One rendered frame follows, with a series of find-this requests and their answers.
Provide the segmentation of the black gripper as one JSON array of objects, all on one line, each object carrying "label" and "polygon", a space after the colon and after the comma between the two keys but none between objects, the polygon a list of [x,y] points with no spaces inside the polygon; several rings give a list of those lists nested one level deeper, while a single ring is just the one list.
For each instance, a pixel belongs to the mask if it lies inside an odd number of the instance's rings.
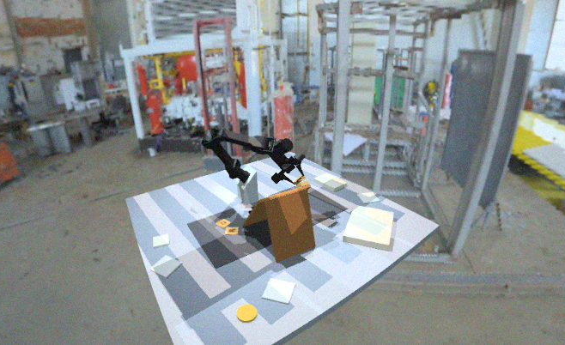
[{"label": "black gripper", "polygon": [[[284,158],[283,158],[284,156],[286,156],[286,155],[285,155],[285,154],[282,154],[278,159],[274,160],[277,165],[278,165],[278,163],[279,163],[278,161],[281,161],[281,162],[282,162],[282,161],[284,160]],[[286,156],[286,157],[287,157],[287,156]],[[305,156],[302,152],[298,152],[296,155],[294,155],[294,158],[295,158],[295,160],[296,160],[295,166],[297,167],[297,169],[300,171],[300,173],[301,173],[303,176],[304,176],[304,173],[303,173],[303,171],[302,171],[302,169],[301,169],[301,163],[302,163],[301,161],[302,161],[305,157],[306,157],[306,156]],[[288,158],[288,157],[287,157],[287,158]],[[278,162],[278,163],[277,163],[277,162]],[[279,166],[279,165],[278,165],[278,166]],[[286,172],[283,171],[283,170],[282,170],[281,172],[279,172],[279,173],[276,172],[276,173],[271,177],[271,179],[273,180],[273,182],[274,182],[275,184],[277,184],[280,180],[281,180],[281,181],[287,180],[288,182],[290,182],[290,183],[292,183],[292,184],[295,185],[295,183],[294,183],[291,179],[289,179],[286,175],[284,175],[284,173],[286,173]]]}]

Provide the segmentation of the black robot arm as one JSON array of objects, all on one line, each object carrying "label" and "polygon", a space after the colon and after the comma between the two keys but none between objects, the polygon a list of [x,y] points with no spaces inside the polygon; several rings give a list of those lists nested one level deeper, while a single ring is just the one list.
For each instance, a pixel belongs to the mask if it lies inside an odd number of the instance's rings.
[{"label": "black robot arm", "polygon": [[[218,135],[217,135],[218,133]],[[272,160],[278,159],[282,154],[293,149],[293,143],[290,139],[280,139],[276,142],[276,138],[272,136],[247,136],[241,135],[226,129],[211,128],[205,131],[202,144],[206,149],[211,149],[225,164],[225,168],[231,179],[239,179],[243,184],[246,182],[250,173],[240,168],[241,164],[238,159],[233,159],[229,153],[221,146],[220,142],[232,142],[245,147],[258,154],[267,154]],[[270,146],[269,146],[270,142]],[[290,173],[295,169],[296,160],[293,156],[278,161],[279,167],[286,173]]]}]

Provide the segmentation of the yellow round disc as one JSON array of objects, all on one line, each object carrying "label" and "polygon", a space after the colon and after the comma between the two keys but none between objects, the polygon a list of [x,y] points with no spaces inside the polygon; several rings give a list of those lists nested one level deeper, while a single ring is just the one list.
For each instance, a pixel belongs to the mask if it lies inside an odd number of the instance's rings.
[{"label": "yellow round disc", "polygon": [[[251,323],[257,317],[257,310],[252,305],[243,305],[241,306],[236,315],[238,319],[243,323]],[[250,320],[251,319],[251,320]]]}]

